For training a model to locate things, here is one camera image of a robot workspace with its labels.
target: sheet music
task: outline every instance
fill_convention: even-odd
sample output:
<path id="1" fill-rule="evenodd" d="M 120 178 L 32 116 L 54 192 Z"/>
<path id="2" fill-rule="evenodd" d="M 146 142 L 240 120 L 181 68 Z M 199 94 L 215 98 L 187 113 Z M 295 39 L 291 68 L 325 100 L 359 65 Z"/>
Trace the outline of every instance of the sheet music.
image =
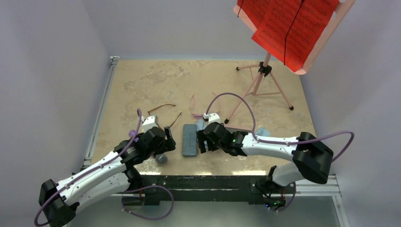
<path id="1" fill-rule="evenodd" d="M 261 0 L 244 0 L 256 6 Z M 252 39 L 275 56 L 284 61 L 285 36 L 299 9 L 301 0 L 270 0 L 263 21 L 257 27 Z M 305 0 L 287 36 L 286 65 L 299 70 L 309 53 L 329 23 L 338 0 Z M 260 15 L 260 10 L 252 15 Z"/>
<path id="2" fill-rule="evenodd" d="M 238 0 L 237 5 L 241 7 L 255 27 L 258 27 L 266 14 L 271 0 Z"/>

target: cable connector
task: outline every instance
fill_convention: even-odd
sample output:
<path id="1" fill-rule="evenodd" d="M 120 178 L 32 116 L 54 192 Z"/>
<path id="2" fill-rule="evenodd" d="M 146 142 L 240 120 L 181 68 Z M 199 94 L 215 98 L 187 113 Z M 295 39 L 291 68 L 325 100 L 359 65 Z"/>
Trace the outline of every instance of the cable connector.
<path id="1" fill-rule="evenodd" d="M 203 120 L 204 120 L 205 122 L 208 122 L 208 121 L 209 121 L 209 114 L 204 113 L 204 114 L 203 114 Z"/>

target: music stand tripod legs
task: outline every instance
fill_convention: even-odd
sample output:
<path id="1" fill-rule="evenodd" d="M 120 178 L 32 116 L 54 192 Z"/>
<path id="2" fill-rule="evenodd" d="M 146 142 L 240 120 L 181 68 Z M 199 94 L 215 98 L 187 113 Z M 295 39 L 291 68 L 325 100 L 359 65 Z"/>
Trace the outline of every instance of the music stand tripod legs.
<path id="1" fill-rule="evenodd" d="M 292 106 L 292 103 L 291 103 L 290 99 L 287 97 L 286 93 L 281 88 L 279 82 L 277 81 L 276 77 L 274 76 L 274 73 L 271 71 L 271 66 L 268 65 L 268 63 L 270 61 L 270 57 L 271 57 L 271 54 L 267 53 L 264 61 L 260 62 L 259 64 L 241 66 L 241 67 L 237 67 L 236 68 L 237 70 L 242 70 L 242 69 L 249 69 L 249 68 L 259 67 L 258 75 L 255 78 L 253 78 L 253 81 L 249 85 L 248 89 L 245 91 L 245 93 L 242 96 L 242 98 L 245 98 L 245 96 L 250 95 L 250 94 L 252 94 L 253 96 L 268 96 L 268 95 L 282 94 L 284 99 L 286 100 L 286 102 L 288 104 L 289 109 L 293 110 L 294 107 Z M 270 74 L 271 78 L 273 79 L 274 83 L 276 84 L 276 86 L 279 88 L 279 92 L 266 93 L 266 94 L 257 94 L 259 85 L 261 84 L 261 81 L 262 81 L 262 77 L 266 77 L 269 74 Z M 224 121 L 224 123 L 227 124 L 230 121 L 231 117 L 234 115 L 235 111 L 238 109 L 240 104 L 241 104 L 241 100 L 238 101 L 237 105 L 231 111 L 230 116 Z"/>

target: blue cloth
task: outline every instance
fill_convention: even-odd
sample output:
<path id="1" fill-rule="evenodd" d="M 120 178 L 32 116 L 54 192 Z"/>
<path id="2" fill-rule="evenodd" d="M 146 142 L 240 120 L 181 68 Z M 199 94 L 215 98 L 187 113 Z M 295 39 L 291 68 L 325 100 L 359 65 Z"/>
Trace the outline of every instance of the blue cloth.
<path id="1" fill-rule="evenodd" d="M 255 134 L 257 136 L 270 136 L 270 132 L 264 127 L 260 127 L 258 130 L 256 130 Z"/>

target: music stand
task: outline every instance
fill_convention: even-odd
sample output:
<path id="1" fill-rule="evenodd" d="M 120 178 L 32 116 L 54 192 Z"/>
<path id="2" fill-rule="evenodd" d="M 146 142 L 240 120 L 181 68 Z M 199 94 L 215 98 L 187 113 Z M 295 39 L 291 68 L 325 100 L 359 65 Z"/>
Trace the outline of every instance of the music stand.
<path id="1" fill-rule="evenodd" d="M 336 9 L 335 9 L 335 17 L 332 18 L 329 23 L 326 26 L 326 29 L 324 32 L 321 34 L 319 39 L 317 40 L 314 48 L 308 55 L 306 61 L 304 62 L 304 65 L 302 66 L 301 69 L 297 70 L 296 72 L 293 72 L 297 75 L 304 75 L 308 72 L 308 70 L 311 68 L 313 61 L 316 59 L 317 55 L 320 53 L 324 45 L 327 43 L 329 40 L 330 36 L 333 34 L 337 26 L 340 24 L 341 20 L 345 17 L 345 15 L 348 13 L 349 9 L 352 7 L 354 4 L 355 0 L 346 0 L 345 2 L 339 2 Z M 234 7 L 234 13 L 238 15 L 239 18 L 253 31 L 256 32 L 257 28 L 256 26 L 252 23 L 252 21 L 248 18 L 247 14 L 241 10 L 241 8 L 236 5 Z M 247 95 L 252 94 L 252 96 L 267 96 L 267 95 L 275 95 L 275 94 L 282 94 L 285 101 L 288 104 L 288 107 L 290 110 L 293 110 L 294 107 L 290 101 L 290 99 L 287 97 L 283 89 L 281 88 L 279 82 L 277 81 L 276 77 L 274 76 L 274 73 L 271 71 L 271 67 L 268 65 L 269 60 L 271 58 L 271 54 L 267 53 L 264 61 L 261 61 L 259 64 L 255 65 L 248 65 L 248 66 L 239 66 L 236 68 L 236 70 L 241 70 L 241 69 L 249 69 L 249 68 L 255 68 L 259 67 L 258 70 L 258 75 L 253 78 L 251 84 L 249 85 L 248 89 L 242 95 L 242 98 L 245 98 Z M 262 81 L 262 77 L 265 77 L 267 75 L 271 76 L 273 79 L 274 83 L 276 84 L 277 88 L 279 89 L 279 92 L 274 92 L 274 93 L 266 93 L 266 94 L 257 94 L 259 85 Z M 237 105 L 234 107 L 234 109 L 231 111 L 231 114 L 229 115 L 228 118 L 224 121 L 224 123 L 228 123 L 231 119 L 231 117 L 234 115 L 235 111 L 238 109 L 239 105 L 241 104 L 241 100 L 238 101 Z"/>

